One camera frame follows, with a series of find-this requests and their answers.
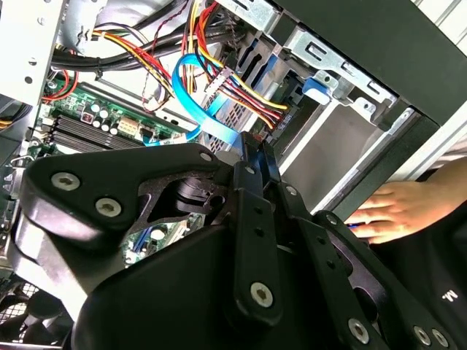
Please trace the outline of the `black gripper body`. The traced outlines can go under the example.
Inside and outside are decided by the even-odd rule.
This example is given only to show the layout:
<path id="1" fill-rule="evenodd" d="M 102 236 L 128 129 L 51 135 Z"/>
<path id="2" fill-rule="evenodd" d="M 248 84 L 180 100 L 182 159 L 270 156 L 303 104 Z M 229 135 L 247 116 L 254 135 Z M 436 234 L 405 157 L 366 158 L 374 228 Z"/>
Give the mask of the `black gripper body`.
<path id="1" fill-rule="evenodd" d="M 234 240 L 204 228 L 102 282 L 83 305 L 73 349 L 351 349 L 337 333 L 290 226 L 276 231 L 283 315 L 275 327 L 229 313 Z"/>

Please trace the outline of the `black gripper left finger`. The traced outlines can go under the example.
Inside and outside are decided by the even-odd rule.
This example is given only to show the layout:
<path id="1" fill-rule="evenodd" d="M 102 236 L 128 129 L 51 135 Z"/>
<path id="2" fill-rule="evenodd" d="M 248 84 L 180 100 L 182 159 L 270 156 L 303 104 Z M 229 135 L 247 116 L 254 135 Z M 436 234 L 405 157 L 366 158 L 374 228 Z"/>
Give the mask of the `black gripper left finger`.
<path id="1" fill-rule="evenodd" d="M 228 302 L 269 324 L 252 286 L 278 282 L 271 204 L 263 191 L 279 180 L 274 154 L 249 133 L 238 135 L 234 165 L 206 147 L 158 147 L 42 157 L 24 171 L 12 233 L 15 272 L 57 297 L 77 319 L 89 294 L 123 269 L 120 248 L 132 233 L 159 223 L 208 217 L 233 247 Z"/>

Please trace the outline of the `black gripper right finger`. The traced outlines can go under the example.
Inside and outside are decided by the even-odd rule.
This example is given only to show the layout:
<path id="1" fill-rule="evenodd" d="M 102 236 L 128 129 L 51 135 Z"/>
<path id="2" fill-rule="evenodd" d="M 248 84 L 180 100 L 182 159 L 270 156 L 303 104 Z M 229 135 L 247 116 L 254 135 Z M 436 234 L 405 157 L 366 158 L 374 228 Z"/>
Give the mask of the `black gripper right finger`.
<path id="1" fill-rule="evenodd" d="M 441 323 L 333 213 L 311 215 L 281 181 L 273 148 L 260 145 L 260 170 L 297 252 L 313 267 L 336 344 L 333 349 L 456 349 Z"/>

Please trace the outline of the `person bare hand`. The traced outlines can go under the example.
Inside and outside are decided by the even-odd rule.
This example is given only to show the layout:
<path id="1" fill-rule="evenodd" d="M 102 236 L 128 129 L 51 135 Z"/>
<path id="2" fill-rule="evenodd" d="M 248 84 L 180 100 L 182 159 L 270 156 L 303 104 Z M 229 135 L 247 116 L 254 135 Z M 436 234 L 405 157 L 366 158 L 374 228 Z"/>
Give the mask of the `person bare hand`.
<path id="1" fill-rule="evenodd" d="M 391 182 L 381 186 L 344 223 L 352 226 L 358 238 L 383 244 L 427 228 L 457 206 L 444 185 Z"/>

